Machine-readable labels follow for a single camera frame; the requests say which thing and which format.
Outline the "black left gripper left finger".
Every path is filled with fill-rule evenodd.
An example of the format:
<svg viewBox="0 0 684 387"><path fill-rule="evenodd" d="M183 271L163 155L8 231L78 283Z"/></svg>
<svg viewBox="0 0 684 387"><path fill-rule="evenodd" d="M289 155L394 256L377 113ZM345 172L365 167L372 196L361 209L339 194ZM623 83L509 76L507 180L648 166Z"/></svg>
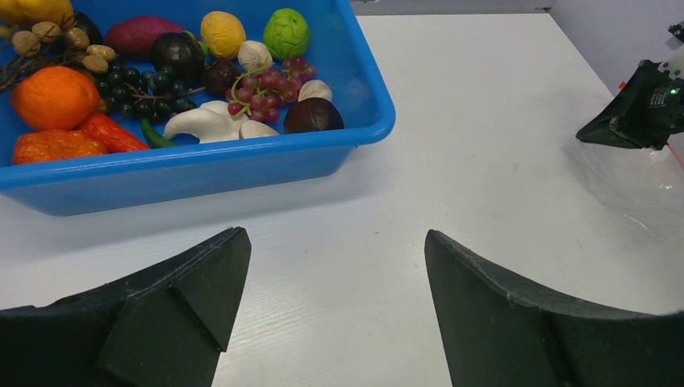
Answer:
<svg viewBox="0 0 684 387"><path fill-rule="evenodd" d="M3 310L2 385L211 385L251 250L247 231L231 227L97 288Z"/></svg>

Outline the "longan bunch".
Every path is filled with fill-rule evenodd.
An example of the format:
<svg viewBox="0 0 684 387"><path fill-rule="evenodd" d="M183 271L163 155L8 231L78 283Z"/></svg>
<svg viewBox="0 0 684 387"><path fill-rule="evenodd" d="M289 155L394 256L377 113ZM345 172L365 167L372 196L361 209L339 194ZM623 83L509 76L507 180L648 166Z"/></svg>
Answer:
<svg viewBox="0 0 684 387"><path fill-rule="evenodd" d="M1 26L1 49L12 56L1 63L1 92L16 88L22 81L48 67L66 67L89 75L106 73L118 58L104 44L92 44L79 27L66 22L43 21L29 29Z"/></svg>

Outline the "small white garlic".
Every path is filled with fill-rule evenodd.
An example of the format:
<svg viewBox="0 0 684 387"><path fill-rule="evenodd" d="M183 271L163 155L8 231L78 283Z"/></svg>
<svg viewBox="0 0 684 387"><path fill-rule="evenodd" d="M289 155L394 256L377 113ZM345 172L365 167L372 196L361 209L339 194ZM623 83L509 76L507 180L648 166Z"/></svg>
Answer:
<svg viewBox="0 0 684 387"><path fill-rule="evenodd" d="M308 98L322 98L332 102L333 93L324 81L312 79L304 83L298 92L299 102Z"/></svg>

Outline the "white garlic bulb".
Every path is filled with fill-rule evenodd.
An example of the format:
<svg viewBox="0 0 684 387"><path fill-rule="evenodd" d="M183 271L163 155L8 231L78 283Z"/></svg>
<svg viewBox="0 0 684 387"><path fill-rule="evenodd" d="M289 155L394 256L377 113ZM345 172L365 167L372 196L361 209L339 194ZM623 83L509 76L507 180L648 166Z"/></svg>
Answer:
<svg viewBox="0 0 684 387"><path fill-rule="evenodd" d="M246 72L265 71L273 66L270 50L259 41L245 40L237 54L237 60Z"/></svg>

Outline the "orange fruit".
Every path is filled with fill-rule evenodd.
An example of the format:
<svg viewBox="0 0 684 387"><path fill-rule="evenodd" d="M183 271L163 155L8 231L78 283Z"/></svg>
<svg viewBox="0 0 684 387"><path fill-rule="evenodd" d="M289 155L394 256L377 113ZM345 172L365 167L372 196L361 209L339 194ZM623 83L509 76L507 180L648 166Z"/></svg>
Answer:
<svg viewBox="0 0 684 387"><path fill-rule="evenodd" d="M100 94L85 75L65 66L39 70L11 92L17 115L35 131L71 131L100 103Z"/></svg>

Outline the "dark eggplant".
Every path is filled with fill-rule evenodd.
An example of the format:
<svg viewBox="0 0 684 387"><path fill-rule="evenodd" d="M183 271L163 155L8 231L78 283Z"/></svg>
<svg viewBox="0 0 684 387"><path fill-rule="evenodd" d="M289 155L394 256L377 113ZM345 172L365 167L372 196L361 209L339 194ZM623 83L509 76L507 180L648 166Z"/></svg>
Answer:
<svg viewBox="0 0 684 387"><path fill-rule="evenodd" d="M96 23L85 13L75 11L73 15L73 27L84 31L91 44L104 44L102 33L100 32Z"/></svg>

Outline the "purple sweet potato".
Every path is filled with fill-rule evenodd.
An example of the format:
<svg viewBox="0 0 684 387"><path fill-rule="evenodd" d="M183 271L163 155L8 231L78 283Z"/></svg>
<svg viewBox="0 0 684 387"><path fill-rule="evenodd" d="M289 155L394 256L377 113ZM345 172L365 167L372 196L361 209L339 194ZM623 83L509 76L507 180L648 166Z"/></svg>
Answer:
<svg viewBox="0 0 684 387"><path fill-rule="evenodd" d="M152 45L159 36L184 30L184 27L167 19L142 15L112 26L105 34L104 42L121 56L146 61L150 59Z"/></svg>

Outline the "white mushroom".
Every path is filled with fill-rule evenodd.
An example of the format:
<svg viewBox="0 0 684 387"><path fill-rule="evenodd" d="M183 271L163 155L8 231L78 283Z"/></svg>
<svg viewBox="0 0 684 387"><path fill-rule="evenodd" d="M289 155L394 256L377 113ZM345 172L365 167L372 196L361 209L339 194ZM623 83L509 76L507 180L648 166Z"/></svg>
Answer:
<svg viewBox="0 0 684 387"><path fill-rule="evenodd" d="M278 136L272 127L248 118L246 114L231 115L228 103L205 102L197 108L174 115L165 124L163 137L190 135L200 144Z"/></svg>

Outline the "clear zip top bag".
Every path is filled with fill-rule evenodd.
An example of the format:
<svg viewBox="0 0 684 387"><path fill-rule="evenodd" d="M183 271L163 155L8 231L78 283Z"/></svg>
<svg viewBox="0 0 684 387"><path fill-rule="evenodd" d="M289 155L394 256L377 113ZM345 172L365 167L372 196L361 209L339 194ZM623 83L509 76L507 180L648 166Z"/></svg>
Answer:
<svg viewBox="0 0 684 387"><path fill-rule="evenodd" d="M654 239L683 238L683 163L670 147L613 148L568 135L561 151L581 187L604 208Z"/></svg>

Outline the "red chili pepper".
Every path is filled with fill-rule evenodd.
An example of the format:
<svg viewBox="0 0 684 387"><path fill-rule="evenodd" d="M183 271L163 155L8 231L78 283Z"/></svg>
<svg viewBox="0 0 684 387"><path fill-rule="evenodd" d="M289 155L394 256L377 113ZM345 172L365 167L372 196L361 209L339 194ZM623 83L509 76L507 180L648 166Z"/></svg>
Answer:
<svg viewBox="0 0 684 387"><path fill-rule="evenodd" d="M109 152L144 151L150 147L109 116L95 112L84 119L77 129L105 145Z"/></svg>

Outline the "yellow lemon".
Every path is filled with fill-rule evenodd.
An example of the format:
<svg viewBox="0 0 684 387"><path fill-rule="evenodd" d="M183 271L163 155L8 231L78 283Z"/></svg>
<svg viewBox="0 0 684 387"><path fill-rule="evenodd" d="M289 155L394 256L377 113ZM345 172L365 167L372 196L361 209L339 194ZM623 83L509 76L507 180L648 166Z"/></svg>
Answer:
<svg viewBox="0 0 684 387"><path fill-rule="evenodd" d="M206 14L200 24L200 35L212 56L233 60L246 40L242 22L224 11Z"/></svg>

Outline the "dark mangosteen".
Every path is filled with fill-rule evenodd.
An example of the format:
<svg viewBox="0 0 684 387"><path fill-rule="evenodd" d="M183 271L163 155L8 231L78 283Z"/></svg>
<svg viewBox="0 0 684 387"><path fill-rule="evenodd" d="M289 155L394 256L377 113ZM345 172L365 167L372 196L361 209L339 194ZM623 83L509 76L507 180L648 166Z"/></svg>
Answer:
<svg viewBox="0 0 684 387"><path fill-rule="evenodd" d="M204 51L185 32L166 32L160 35L153 42L149 54L157 71L170 66L184 81L199 81L206 69Z"/></svg>

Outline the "orange red bumpy pepper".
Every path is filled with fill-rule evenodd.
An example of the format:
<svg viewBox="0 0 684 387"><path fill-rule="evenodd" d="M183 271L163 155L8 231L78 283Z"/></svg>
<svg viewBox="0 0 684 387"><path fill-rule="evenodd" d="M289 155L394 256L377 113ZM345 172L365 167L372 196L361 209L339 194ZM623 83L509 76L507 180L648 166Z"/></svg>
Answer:
<svg viewBox="0 0 684 387"><path fill-rule="evenodd" d="M21 135L14 148L13 165L69 160L108 154L106 146L80 131L41 131Z"/></svg>

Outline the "dark brown chestnut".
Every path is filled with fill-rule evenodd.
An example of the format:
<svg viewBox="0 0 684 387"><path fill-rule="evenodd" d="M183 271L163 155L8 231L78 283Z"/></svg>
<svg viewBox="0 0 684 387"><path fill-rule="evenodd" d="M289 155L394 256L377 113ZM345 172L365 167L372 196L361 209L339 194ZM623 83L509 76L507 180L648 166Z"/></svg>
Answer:
<svg viewBox="0 0 684 387"><path fill-rule="evenodd" d="M240 75L240 69L232 60L219 58L207 66L202 75L202 84L207 93L222 97Z"/></svg>

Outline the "yellow bumpy pepper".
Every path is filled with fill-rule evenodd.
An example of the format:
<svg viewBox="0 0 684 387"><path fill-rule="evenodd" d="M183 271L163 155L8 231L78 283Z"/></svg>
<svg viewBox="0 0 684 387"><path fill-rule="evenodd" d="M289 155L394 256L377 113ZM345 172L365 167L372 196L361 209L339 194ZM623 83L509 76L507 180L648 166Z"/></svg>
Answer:
<svg viewBox="0 0 684 387"><path fill-rule="evenodd" d="M1 22L8 26L31 27L43 21L70 26L73 14L69 0L1 0Z"/></svg>

